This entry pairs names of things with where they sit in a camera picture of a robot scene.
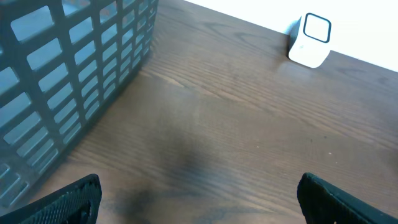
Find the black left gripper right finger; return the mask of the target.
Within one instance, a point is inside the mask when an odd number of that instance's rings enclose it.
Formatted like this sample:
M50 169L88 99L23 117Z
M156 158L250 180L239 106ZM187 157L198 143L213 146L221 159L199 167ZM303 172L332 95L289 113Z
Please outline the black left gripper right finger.
M307 223L397 224L397 219L306 172L297 198Z

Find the white barcode scanner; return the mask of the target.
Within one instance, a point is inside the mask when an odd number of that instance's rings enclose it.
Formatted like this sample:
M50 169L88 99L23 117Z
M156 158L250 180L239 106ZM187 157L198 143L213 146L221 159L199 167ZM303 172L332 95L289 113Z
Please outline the white barcode scanner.
M331 51L331 22L307 12L294 24L289 34L288 58L310 68L319 67Z

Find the grey plastic basket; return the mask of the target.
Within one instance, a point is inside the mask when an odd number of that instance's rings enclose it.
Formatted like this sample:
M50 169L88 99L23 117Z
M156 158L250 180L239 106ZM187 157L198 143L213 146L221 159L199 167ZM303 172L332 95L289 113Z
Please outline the grey plastic basket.
M1 2L1 210L16 206L146 59L158 0Z

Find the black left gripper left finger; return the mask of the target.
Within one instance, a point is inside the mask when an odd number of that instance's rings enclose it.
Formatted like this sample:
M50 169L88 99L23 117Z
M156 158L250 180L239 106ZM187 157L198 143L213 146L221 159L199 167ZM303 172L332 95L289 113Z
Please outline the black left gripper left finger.
M102 189L96 174L83 177L1 217L1 224L95 224Z

